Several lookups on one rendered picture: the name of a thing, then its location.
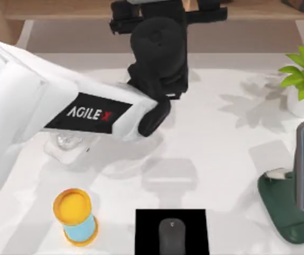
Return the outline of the wooden shelf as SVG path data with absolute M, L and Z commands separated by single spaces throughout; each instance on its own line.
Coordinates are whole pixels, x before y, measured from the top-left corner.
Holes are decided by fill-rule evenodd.
M 0 40 L 16 44 L 26 20 L 105 19 L 112 0 L 0 0 Z M 233 0 L 228 19 L 304 20 L 281 0 Z

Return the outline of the clear glass cup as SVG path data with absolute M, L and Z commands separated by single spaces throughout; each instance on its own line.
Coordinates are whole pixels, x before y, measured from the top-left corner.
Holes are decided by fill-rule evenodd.
M 85 137 L 71 133 L 51 133 L 44 152 L 62 164 L 76 161 L 88 149 Z

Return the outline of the small white knob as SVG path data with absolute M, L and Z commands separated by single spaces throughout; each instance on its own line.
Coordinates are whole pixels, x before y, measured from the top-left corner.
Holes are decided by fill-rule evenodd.
M 274 180 L 285 180 L 286 179 L 286 168 L 276 168 L 269 171 L 266 171 L 264 175 L 269 179 Z

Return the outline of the yellow and light blue can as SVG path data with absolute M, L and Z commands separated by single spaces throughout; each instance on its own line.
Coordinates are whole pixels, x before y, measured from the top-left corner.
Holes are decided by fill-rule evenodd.
M 84 247 L 97 237 L 98 221 L 84 190 L 71 188 L 61 192 L 54 200 L 53 212 L 62 224 L 65 238 L 74 246 Z

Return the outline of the dark green stand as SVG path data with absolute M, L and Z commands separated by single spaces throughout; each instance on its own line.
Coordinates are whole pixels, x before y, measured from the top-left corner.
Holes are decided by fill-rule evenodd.
M 292 171 L 278 179 L 264 173 L 257 181 L 261 200 L 279 235 L 291 244 L 304 244 L 304 211 L 296 205 L 294 185 Z

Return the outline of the black mouse pad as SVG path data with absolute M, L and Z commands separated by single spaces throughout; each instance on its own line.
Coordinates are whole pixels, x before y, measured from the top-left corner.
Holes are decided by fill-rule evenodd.
M 210 255 L 204 209 L 137 209 L 134 255 L 159 255 L 158 227 L 165 218 L 185 223 L 186 255 Z

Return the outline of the grey computer mouse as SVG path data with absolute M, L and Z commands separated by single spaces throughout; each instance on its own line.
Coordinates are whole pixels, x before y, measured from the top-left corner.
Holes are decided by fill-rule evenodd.
M 159 255 L 186 255 L 185 223 L 178 218 L 165 218 L 158 227 Z

